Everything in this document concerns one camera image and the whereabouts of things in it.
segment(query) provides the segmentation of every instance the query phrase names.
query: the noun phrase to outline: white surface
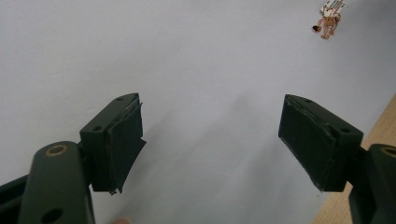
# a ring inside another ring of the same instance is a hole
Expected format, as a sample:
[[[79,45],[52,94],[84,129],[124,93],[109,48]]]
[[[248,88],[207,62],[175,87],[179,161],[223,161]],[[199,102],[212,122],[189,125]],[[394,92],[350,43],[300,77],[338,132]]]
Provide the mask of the white surface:
[[[322,4],[2,1],[0,184],[137,91],[148,144],[97,223],[309,223],[326,195],[277,137],[284,95],[368,133],[396,84],[396,2],[348,1],[328,41]]]

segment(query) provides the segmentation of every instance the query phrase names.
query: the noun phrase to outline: screw hole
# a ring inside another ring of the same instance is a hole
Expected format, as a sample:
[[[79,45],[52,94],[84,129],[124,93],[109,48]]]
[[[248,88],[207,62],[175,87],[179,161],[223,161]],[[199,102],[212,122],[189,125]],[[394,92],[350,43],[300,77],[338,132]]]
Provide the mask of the screw hole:
[[[54,147],[50,147],[49,149],[46,150],[46,155],[47,156],[59,156],[66,152],[67,146],[66,145],[57,145]]]
[[[54,208],[50,211],[48,211],[42,218],[41,222],[42,223],[53,223],[56,220],[58,220],[62,216],[62,209],[60,208]]]
[[[350,130],[349,129],[341,129],[341,132],[343,132],[343,133],[350,133]]]
[[[392,147],[383,147],[382,148],[382,152],[384,152],[385,154],[396,158],[396,148],[392,148]]]
[[[101,126],[96,126],[96,127],[92,128],[92,130],[93,130],[94,132],[101,131],[101,130],[102,130],[102,127],[101,127]]]

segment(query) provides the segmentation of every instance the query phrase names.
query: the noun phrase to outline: small electronic component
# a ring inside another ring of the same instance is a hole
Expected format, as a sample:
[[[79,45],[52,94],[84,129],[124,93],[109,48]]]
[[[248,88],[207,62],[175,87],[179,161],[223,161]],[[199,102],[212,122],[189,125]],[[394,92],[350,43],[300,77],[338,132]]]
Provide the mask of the small electronic component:
[[[344,0],[329,0],[321,8],[320,13],[323,18],[318,21],[317,25],[312,27],[315,33],[320,33],[323,27],[323,39],[329,39],[331,35],[334,35],[335,29],[341,20],[341,10],[345,3]]]

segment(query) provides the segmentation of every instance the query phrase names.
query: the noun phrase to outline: black plastic part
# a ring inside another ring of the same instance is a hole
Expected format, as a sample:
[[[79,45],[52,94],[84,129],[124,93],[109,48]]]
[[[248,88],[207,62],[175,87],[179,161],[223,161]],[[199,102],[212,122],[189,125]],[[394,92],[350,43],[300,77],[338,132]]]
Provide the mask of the black plastic part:
[[[115,193],[146,144],[138,93],[113,100],[81,131],[81,146],[92,158],[92,189]]]
[[[371,223],[396,223],[396,147],[372,145],[366,164],[377,207]]]
[[[356,154],[350,155],[346,161],[346,180],[353,185],[356,195],[373,198],[369,178],[366,171],[368,152],[360,148]]]
[[[359,152],[361,131],[311,100],[286,95],[278,135],[319,190],[344,190],[347,158]]]
[[[94,223],[77,144],[59,142],[37,151],[18,223]]]
[[[0,187],[1,223],[17,223],[26,181],[27,175]]]
[[[353,188],[349,194],[349,207],[354,224],[371,223],[376,210],[373,197],[367,197]]]

